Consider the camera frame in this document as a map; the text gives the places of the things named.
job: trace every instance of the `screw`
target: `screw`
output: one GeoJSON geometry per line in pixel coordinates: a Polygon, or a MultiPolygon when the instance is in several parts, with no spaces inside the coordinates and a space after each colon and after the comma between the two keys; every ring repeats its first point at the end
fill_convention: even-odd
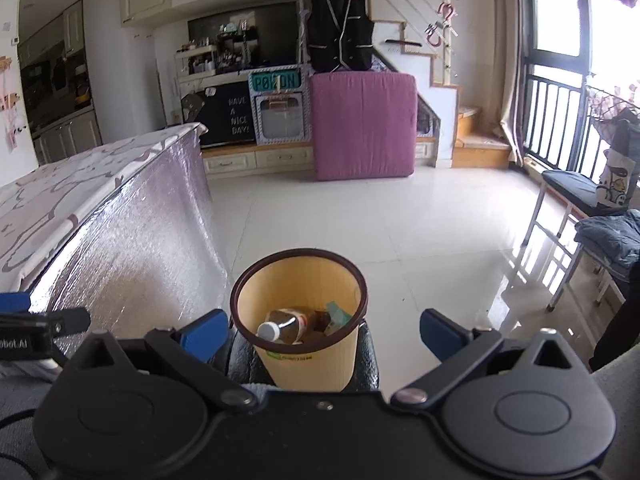
{"type": "Polygon", "coordinates": [[[402,390],[398,390],[394,394],[394,397],[398,402],[402,402],[403,404],[422,404],[423,402],[427,402],[429,398],[427,392],[420,388],[403,388],[402,390]]]}
{"type": "Polygon", "coordinates": [[[220,400],[228,406],[248,406],[254,402],[254,396],[245,390],[225,390],[220,400]]]}
{"type": "Polygon", "coordinates": [[[318,410],[330,412],[334,408],[334,406],[328,400],[321,400],[316,404],[316,408],[318,410]]]}

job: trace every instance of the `blue seat cushion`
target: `blue seat cushion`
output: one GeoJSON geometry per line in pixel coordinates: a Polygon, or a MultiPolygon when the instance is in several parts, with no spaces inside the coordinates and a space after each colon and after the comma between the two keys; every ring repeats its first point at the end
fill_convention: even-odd
{"type": "Polygon", "coordinates": [[[599,205],[596,199],[596,183],[581,173],[547,170],[542,172],[542,178],[587,216],[616,215],[626,211],[626,206],[599,205]]]}
{"type": "Polygon", "coordinates": [[[584,245],[615,278],[628,282],[640,256],[640,211],[618,216],[594,216],[575,225],[575,241],[584,245]]]}

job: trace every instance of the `white bottle cap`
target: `white bottle cap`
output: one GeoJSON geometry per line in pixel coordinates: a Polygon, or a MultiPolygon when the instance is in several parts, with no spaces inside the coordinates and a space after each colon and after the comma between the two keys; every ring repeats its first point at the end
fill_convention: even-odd
{"type": "Polygon", "coordinates": [[[277,341],[280,339],[280,327],[273,321],[265,321],[258,327],[257,335],[265,341],[277,341]]]}

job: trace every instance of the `label sticker on trash can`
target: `label sticker on trash can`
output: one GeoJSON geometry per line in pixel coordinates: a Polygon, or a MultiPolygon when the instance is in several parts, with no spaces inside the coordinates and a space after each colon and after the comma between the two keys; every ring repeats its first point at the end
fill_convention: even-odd
{"type": "Polygon", "coordinates": [[[267,355],[278,361],[309,361],[309,359],[314,358],[312,355],[277,354],[269,350],[267,350],[267,355]]]}

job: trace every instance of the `black robotic device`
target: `black robotic device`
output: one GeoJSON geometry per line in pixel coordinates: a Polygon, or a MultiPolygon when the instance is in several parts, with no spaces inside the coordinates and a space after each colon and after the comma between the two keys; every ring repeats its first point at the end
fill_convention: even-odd
{"type": "Polygon", "coordinates": [[[427,310],[420,333],[443,362],[387,404],[379,392],[259,400],[171,332],[94,332],[34,436],[68,480],[604,478],[614,413],[555,331],[521,344],[427,310]]]}

